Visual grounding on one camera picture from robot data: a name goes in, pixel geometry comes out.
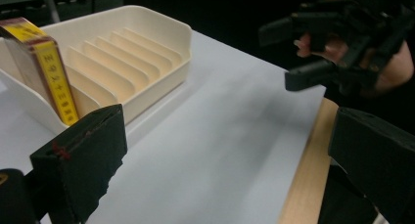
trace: robotic hand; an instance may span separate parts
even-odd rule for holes
[[[335,81],[344,95],[375,85],[379,73],[415,23],[415,0],[321,0],[300,5],[299,11],[259,29],[259,44],[266,46],[308,32],[311,50],[324,51],[331,34],[347,44],[342,59],[322,59],[286,72],[286,89],[299,91]],[[365,51],[376,48],[368,68],[359,66]]]

